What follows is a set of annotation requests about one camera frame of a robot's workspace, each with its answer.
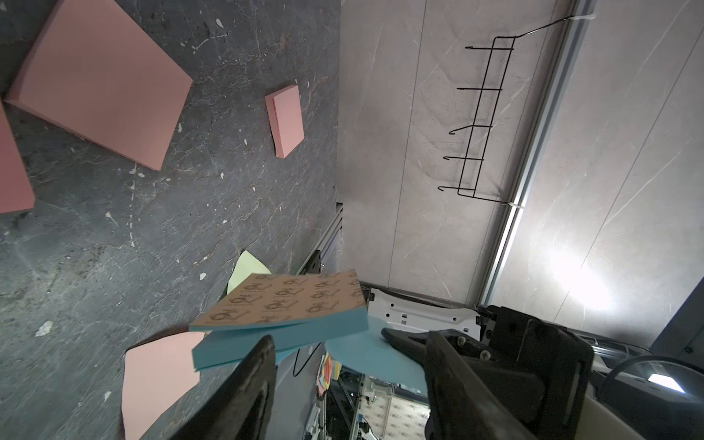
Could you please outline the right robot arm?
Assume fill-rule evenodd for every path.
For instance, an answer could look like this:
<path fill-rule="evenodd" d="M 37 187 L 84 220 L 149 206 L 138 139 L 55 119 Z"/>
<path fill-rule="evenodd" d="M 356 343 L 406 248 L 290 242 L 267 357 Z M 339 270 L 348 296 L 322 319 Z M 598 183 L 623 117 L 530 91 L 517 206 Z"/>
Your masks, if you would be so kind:
<path fill-rule="evenodd" d="M 703 370 L 502 306 L 369 289 L 381 340 L 421 370 L 427 439 L 700 439 Z"/>

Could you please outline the blue memo pad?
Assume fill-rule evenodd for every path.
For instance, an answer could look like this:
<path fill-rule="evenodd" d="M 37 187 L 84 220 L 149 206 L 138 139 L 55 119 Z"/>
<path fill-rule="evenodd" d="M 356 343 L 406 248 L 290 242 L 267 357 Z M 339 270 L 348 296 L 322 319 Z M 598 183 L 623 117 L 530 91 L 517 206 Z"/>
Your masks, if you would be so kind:
<path fill-rule="evenodd" d="M 277 351 L 346 337 L 369 328 L 355 271 L 331 275 L 251 274 L 189 329 L 206 336 L 192 350 L 196 370 L 238 362 L 262 337 Z"/>

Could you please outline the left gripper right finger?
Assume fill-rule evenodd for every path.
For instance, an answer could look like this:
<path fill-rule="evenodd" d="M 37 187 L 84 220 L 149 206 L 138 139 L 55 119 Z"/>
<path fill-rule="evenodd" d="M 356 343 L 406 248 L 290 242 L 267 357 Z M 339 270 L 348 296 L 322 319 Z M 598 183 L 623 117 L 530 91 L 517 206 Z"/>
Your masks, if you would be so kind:
<path fill-rule="evenodd" d="M 438 332 L 425 345 L 425 381 L 440 439 L 533 439 Z"/>

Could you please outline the torn salmon page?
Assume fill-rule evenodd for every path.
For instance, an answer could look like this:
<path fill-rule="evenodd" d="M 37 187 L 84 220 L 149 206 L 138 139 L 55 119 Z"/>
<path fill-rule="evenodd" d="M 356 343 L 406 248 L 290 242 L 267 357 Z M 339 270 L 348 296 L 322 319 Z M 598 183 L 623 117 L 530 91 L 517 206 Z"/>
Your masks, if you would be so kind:
<path fill-rule="evenodd" d="M 121 411 L 127 440 L 142 438 L 199 383 L 192 350 L 204 337 L 201 332 L 167 335 L 126 352 Z"/>

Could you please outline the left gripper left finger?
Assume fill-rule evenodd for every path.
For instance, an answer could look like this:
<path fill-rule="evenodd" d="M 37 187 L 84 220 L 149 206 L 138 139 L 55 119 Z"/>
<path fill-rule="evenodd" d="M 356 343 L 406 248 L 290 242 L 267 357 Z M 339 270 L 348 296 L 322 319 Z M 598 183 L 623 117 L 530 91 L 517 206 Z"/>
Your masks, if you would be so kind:
<path fill-rule="evenodd" d="M 263 439 L 276 389 L 274 340 L 262 337 L 174 439 Z"/>

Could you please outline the torn blue page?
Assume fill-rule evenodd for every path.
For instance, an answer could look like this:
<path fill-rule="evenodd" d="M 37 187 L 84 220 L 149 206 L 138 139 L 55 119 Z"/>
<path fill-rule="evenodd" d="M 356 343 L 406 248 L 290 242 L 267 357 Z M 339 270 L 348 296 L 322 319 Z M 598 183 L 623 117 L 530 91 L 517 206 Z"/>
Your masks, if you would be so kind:
<path fill-rule="evenodd" d="M 403 385 L 427 395 L 423 367 L 393 348 L 381 335 L 387 322 L 368 316 L 368 330 L 326 341 L 326 350 L 335 361 L 379 381 Z"/>

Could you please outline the hot pink memo pad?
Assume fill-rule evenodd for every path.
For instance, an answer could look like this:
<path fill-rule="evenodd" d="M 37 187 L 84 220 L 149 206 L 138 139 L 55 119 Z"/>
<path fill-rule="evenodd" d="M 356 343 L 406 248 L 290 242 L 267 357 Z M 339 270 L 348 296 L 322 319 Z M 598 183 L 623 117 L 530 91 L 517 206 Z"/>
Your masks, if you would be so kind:
<path fill-rule="evenodd" d="M 19 154 L 4 106 L 1 106 L 0 129 L 1 213 L 8 214 L 30 210 L 34 207 L 36 198 L 24 162 Z"/>

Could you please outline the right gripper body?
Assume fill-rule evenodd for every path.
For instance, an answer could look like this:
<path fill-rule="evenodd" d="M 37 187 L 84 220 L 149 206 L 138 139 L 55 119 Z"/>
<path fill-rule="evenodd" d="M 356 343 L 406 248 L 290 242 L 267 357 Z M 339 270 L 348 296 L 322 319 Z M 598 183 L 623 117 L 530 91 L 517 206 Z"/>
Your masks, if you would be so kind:
<path fill-rule="evenodd" d="M 564 326 L 507 307 L 478 316 L 480 339 L 454 329 L 381 335 L 425 371 L 425 345 L 440 333 L 500 403 L 522 424 L 576 424 L 588 389 L 594 352 Z"/>

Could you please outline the salmon pink memo pad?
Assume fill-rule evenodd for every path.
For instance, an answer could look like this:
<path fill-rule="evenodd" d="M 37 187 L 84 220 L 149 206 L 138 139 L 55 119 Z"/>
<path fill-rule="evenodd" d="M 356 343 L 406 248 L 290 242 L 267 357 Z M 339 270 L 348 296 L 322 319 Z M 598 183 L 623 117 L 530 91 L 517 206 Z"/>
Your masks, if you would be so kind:
<path fill-rule="evenodd" d="M 276 157 L 285 159 L 304 140 L 299 87 L 292 84 L 265 96 Z"/>

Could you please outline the torn green page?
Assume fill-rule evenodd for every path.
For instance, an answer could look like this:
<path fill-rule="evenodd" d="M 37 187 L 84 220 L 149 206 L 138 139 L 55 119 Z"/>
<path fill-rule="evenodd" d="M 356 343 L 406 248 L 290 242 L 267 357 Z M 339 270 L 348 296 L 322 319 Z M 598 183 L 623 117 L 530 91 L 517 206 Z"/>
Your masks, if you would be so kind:
<path fill-rule="evenodd" d="M 271 271 L 249 251 L 244 250 L 236 261 L 233 272 L 227 282 L 225 294 L 231 293 L 252 274 L 271 275 Z"/>

